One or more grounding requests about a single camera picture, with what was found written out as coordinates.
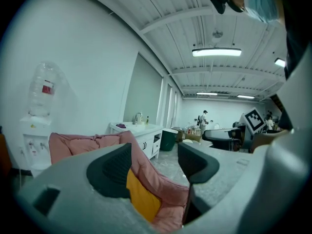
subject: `fluorescent light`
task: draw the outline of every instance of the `fluorescent light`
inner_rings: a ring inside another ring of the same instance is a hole
[[[198,96],[217,96],[217,93],[204,93],[204,92],[197,92]]]
[[[285,66],[286,66],[286,62],[284,60],[280,59],[280,58],[277,58],[275,60],[275,64],[278,65],[278,66],[281,66],[283,68],[285,68]]]
[[[253,96],[241,96],[241,95],[239,95],[239,96],[237,96],[237,97],[239,97],[239,98],[245,98],[245,99],[254,99]]]
[[[240,49],[232,48],[209,48],[209,49],[194,49],[192,51],[194,57],[203,56],[234,56],[238,57],[242,53]]]

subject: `white countertop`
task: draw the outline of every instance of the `white countertop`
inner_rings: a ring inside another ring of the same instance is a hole
[[[126,126],[126,128],[120,128],[117,127],[117,124],[124,124]],[[116,130],[117,132],[125,132],[125,131],[131,131],[131,133],[137,137],[140,135],[145,135],[145,134],[149,134],[155,131],[159,131],[163,129],[163,126],[159,126],[159,125],[153,125],[153,124],[137,124],[134,125],[132,122],[111,122],[109,124],[110,128],[113,128],[114,130]]]

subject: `white cabinet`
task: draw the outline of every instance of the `white cabinet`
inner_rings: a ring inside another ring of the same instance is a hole
[[[148,157],[152,158],[156,156],[158,158],[160,139],[162,134],[162,126],[157,125],[133,125],[132,122],[123,122],[126,129],[122,129],[116,126],[116,123],[110,123],[111,134],[120,133],[124,131],[131,131],[136,138],[136,141],[143,151],[143,153]]]

